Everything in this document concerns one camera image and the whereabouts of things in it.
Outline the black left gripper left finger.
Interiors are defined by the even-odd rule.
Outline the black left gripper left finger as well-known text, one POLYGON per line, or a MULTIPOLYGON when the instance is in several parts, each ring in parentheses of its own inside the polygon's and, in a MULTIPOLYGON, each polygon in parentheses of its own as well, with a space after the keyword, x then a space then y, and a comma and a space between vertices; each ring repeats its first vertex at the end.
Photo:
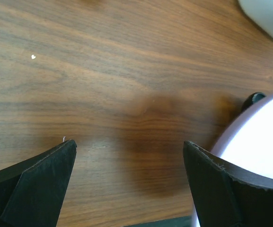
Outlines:
POLYGON ((0 227, 56 226, 76 154, 67 140, 0 170, 0 227))

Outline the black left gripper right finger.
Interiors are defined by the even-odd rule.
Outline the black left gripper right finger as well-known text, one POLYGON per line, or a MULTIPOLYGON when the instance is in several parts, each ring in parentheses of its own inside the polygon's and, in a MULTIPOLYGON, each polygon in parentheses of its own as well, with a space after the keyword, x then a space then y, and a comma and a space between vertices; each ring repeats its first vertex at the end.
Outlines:
POLYGON ((202 227, 273 227, 273 179, 183 146, 186 174, 202 227))

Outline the lavender purple plate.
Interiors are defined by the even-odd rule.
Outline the lavender purple plate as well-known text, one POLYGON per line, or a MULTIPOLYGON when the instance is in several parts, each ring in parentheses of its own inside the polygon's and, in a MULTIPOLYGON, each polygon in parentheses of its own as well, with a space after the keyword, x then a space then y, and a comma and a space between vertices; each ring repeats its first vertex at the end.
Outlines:
MULTIPOLYGON (((273 179, 273 95, 241 112, 209 152, 247 171, 273 179)), ((195 206, 191 225, 201 227, 195 206)))

